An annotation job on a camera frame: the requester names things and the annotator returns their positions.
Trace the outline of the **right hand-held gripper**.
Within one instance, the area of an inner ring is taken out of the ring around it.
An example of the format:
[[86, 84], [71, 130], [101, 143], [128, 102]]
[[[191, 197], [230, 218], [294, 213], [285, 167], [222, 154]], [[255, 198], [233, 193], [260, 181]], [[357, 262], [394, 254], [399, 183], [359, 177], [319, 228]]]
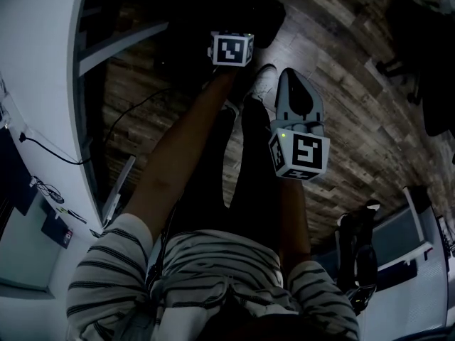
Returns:
[[[277, 118], [270, 124], [269, 150], [276, 176], [311, 180], [326, 172], [329, 138], [324, 136], [323, 103], [311, 83], [296, 70], [282, 71], [277, 89]], [[303, 120], [292, 120], [295, 115]]]

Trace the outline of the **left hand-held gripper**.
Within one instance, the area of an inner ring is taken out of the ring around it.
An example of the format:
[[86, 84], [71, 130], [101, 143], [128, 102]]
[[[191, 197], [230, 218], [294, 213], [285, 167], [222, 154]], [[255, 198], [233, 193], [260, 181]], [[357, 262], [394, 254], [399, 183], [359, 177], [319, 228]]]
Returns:
[[212, 31], [208, 57], [219, 66], [246, 66], [250, 63], [254, 49], [253, 34], [221, 33]]

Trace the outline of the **black plastic container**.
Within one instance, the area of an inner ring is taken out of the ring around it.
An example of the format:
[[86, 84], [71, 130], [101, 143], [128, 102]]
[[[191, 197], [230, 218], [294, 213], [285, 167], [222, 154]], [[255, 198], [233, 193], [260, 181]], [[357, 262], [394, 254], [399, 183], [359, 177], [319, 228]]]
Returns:
[[286, 17], [283, 3], [278, 0], [249, 0], [246, 12], [245, 32], [255, 36], [256, 48], [268, 48]]

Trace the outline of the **person's right forearm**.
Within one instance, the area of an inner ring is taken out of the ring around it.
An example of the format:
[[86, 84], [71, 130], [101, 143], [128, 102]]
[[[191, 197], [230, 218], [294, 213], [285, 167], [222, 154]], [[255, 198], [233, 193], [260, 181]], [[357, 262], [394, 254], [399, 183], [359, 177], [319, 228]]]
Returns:
[[306, 201], [301, 182], [281, 178], [279, 255], [286, 275], [311, 259], [311, 242], [306, 218]]

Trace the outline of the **person's left forearm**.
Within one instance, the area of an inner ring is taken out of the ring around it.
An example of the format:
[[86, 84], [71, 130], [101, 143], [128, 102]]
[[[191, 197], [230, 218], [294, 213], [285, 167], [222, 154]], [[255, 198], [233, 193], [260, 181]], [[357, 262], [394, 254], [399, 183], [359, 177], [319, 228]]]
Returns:
[[238, 72], [222, 67], [190, 109], [162, 136], [124, 211], [138, 217], [157, 239], [202, 155], [218, 112]]

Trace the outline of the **person's right white shoe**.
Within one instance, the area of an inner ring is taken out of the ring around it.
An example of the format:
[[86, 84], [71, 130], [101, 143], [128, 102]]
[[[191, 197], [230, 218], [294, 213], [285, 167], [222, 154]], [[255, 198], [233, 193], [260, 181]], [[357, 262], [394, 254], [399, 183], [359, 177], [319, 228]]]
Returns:
[[256, 74], [254, 82], [248, 89], [245, 99], [256, 99], [260, 102], [266, 98], [277, 83], [278, 71], [273, 64], [264, 65]]

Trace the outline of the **person's white shoe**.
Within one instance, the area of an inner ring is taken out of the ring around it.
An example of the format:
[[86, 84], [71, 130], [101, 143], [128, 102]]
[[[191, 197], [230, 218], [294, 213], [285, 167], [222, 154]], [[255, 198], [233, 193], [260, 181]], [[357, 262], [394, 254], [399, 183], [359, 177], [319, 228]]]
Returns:
[[221, 111], [228, 111], [229, 113], [231, 113], [234, 121], [238, 118], [238, 116], [240, 114], [237, 106], [235, 104], [233, 104], [230, 100], [226, 100], [224, 102], [224, 104], [221, 108]]
[[245, 99], [256, 99], [260, 102], [266, 98], [277, 83], [278, 71], [273, 64], [264, 65], [256, 74], [254, 82], [248, 89]]

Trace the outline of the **person's left white shoe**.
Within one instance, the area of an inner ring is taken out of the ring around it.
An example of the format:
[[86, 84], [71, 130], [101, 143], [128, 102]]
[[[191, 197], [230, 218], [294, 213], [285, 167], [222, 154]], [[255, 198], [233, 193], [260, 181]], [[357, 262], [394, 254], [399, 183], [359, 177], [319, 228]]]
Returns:
[[226, 100], [224, 102], [224, 104], [221, 108], [221, 111], [228, 111], [229, 113], [231, 113], [234, 121], [238, 118], [238, 116], [240, 114], [237, 106], [235, 104], [233, 104], [230, 100]]

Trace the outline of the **black trousers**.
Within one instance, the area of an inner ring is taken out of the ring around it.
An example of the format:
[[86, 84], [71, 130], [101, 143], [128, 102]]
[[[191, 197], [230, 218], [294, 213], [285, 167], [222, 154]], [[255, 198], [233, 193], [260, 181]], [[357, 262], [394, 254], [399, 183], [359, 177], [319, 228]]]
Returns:
[[279, 250], [279, 184], [268, 142], [270, 120], [259, 100], [248, 97], [242, 110], [240, 174], [230, 206], [223, 200], [223, 161], [234, 126], [233, 113], [219, 112], [198, 165], [171, 220], [170, 234], [218, 230]]

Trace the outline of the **white desk leg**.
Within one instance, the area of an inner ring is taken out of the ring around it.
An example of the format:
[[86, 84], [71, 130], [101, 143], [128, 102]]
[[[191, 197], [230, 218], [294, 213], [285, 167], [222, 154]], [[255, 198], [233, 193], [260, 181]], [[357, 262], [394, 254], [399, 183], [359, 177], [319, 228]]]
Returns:
[[168, 21], [155, 21], [146, 23], [123, 33], [111, 36], [92, 47], [83, 50], [78, 56], [79, 72], [82, 77], [92, 68], [128, 47], [165, 31]]

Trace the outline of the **black and white office chair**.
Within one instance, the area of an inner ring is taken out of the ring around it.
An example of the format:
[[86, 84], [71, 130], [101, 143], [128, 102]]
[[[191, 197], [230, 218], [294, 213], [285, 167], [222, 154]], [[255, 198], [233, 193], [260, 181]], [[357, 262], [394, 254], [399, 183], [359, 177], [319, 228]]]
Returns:
[[377, 288], [378, 260], [372, 238], [379, 209], [377, 200], [369, 200], [337, 221], [337, 287], [348, 297], [356, 315], [367, 308]]

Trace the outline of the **white desk foot bar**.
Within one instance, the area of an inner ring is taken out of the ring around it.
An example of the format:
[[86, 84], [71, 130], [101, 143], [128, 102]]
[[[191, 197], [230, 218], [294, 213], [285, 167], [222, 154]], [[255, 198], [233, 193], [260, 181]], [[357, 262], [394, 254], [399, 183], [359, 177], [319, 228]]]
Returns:
[[122, 171], [120, 172], [117, 181], [115, 182], [109, 196], [107, 197], [106, 203], [102, 208], [102, 228], [105, 228], [109, 222], [111, 221], [114, 212], [117, 208], [117, 204], [121, 197], [120, 190], [127, 179], [127, 176], [132, 169], [134, 163], [136, 161], [135, 156], [130, 156], [126, 164], [124, 165]]

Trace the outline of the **black phone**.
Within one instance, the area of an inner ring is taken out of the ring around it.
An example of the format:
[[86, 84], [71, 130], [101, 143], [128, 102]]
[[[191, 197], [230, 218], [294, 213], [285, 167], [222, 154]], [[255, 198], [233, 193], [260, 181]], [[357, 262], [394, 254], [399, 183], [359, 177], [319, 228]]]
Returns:
[[72, 210], [67, 209], [66, 211], [67, 211], [67, 213], [68, 213], [70, 216], [74, 217], [75, 219], [81, 221], [81, 222], [84, 223], [84, 224], [87, 224], [87, 220], [85, 220], [83, 217], [79, 216], [78, 214], [76, 214], [76, 213], [73, 212]]

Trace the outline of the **dark grey desk divider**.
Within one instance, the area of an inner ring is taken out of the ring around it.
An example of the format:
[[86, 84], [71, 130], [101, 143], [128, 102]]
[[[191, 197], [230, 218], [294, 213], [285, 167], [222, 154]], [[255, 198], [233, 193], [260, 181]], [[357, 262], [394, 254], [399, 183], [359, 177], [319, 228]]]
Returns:
[[0, 129], [0, 194], [23, 215], [32, 205], [37, 188], [8, 129]]

